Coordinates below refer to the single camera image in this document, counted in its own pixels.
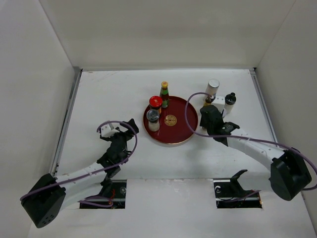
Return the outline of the gold-cap yellow-label bottle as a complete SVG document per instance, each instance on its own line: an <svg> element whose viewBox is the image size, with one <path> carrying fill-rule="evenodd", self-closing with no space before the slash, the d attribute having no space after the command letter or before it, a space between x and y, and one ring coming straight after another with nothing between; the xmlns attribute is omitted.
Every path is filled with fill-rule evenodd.
<svg viewBox="0 0 317 238"><path fill-rule="evenodd" d="M204 107L211 105L213 101L214 101L214 96L213 95L207 96L205 98Z"/></svg>

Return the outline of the clear grinder with black cap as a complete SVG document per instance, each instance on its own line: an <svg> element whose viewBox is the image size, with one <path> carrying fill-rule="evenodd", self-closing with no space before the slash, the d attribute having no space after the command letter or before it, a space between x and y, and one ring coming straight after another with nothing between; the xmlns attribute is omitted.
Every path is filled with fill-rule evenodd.
<svg viewBox="0 0 317 238"><path fill-rule="evenodd" d="M159 123L160 114L157 110L149 110L146 114L146 118L148 120L148 127L150 131L156 132L160 128Z"/></svg>

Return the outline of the black-top white bottle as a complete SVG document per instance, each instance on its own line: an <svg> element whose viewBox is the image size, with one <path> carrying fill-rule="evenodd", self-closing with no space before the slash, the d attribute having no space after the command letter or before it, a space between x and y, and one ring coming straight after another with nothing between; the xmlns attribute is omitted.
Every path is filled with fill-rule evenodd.
<svg viewBox="0 0 317 238"><path fill-rule="evenodd" d="M227 94L225 96L225 104L224 104L225 115L228 115L232 111L236 101L237 101L237 98L234 92L231 92L230 94Z"/></svg>

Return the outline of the tall silver-lid spice jar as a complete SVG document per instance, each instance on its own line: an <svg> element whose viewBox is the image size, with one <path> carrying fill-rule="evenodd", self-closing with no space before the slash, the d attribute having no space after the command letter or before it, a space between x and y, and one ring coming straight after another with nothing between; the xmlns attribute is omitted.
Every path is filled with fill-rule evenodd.
<svg viewBox="0 0 317 238"><path fill-rule="evenodd" d="M207 84L206 93L215 99L219 86L220 82L217 79L210 79Z"/></svg>

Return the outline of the red-lid chili sauce jar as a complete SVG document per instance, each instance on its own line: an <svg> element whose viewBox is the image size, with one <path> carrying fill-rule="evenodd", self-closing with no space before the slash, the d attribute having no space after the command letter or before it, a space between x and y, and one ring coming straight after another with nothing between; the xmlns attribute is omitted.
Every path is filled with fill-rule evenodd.
<svg viewBox="0 0 317 238"><path fill-rule="evenodd" d="M151 110L156 110L159 114L161 114L162 98L160 96L150 97L149 106Z"/></svg>

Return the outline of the yellow-cap green sauce bottle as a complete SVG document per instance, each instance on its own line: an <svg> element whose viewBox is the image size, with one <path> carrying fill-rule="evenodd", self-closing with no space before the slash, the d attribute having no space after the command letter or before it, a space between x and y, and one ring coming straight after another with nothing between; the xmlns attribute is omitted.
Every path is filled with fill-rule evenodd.
<svg viewBox="0 0 317 238"><path fill-rule="evenodd" d="M169 90L168 90L168 82L163 81L161 83L160 95L162 99L162 108L167 108L169 105Z"/></svg>

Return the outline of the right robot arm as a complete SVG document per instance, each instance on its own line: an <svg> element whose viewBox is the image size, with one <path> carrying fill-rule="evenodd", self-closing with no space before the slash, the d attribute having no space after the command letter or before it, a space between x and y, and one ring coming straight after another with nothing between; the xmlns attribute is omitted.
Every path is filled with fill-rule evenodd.
<svg viewBox="0 0 317 238"><path fill-rule="evenodd" d="M239 125L224 122L214 105L202 107L200 113L200 126L215 141L248 155L269 170L270 188L280 198L292 200L312 181L304 158L293 148L281 149L280 145L253 141Z"/></svg>

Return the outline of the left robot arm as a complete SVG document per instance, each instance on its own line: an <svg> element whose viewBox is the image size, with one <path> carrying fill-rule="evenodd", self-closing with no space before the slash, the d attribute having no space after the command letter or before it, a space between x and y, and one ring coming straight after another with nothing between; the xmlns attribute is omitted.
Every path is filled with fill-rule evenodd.
<svg viewBox="0 0 317 238"><path fill-rule="evenodd" d="M139 129L134 119L106 121L98 126L100 139L110 143L106 152L91 165L61 176L45 174L31 190L20 198L21 205L34 225L40 229L52 222L67 206L88 203L93 197L107 197L111 192L112 178L121 170L134 152L127 142L137 139Z"/></svg>

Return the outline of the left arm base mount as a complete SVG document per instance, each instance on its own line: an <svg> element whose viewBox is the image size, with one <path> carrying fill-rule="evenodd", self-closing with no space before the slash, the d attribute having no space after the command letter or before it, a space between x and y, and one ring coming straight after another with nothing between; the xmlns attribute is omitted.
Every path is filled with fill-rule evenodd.
<svg viewBox="0 0 317 238"><path fill-rule="evenodd" d="M80 209L125 209L127 180L112 180L98 195L79 204Z"/></svg>

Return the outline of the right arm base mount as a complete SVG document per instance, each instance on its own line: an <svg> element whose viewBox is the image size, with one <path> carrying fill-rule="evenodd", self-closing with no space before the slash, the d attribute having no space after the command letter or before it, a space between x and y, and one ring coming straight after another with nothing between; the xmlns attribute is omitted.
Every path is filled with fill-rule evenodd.
<svg viewBox="0 0 317 238"><path fill-rule="evenodd" d="M213 180L216 207L218 209L260 208L262 201L259 190L245 190L238 179L248 170L240 170L230 178Z"/></svg>

